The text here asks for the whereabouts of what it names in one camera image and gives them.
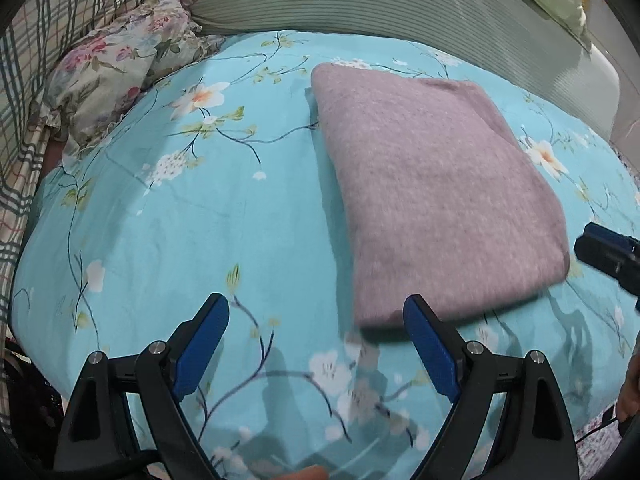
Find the person's right hand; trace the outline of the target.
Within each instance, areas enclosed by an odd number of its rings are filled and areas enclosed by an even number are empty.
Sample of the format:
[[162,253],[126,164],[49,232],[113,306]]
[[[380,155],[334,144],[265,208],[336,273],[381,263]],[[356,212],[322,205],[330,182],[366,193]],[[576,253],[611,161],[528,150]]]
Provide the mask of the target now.
[[627,374],[618,394],[615,413],[619,422],[626,422],[627,419],[639,413],[639,376],[631,368]]

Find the person's left hand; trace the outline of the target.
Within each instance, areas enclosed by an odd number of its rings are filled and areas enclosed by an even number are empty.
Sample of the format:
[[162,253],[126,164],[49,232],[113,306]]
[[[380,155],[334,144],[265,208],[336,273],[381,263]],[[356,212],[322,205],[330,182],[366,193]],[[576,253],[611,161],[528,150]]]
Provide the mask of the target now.
[[299,471],[288,472],[273,480],[328,480],[328,472],[321,466],[312,465]]

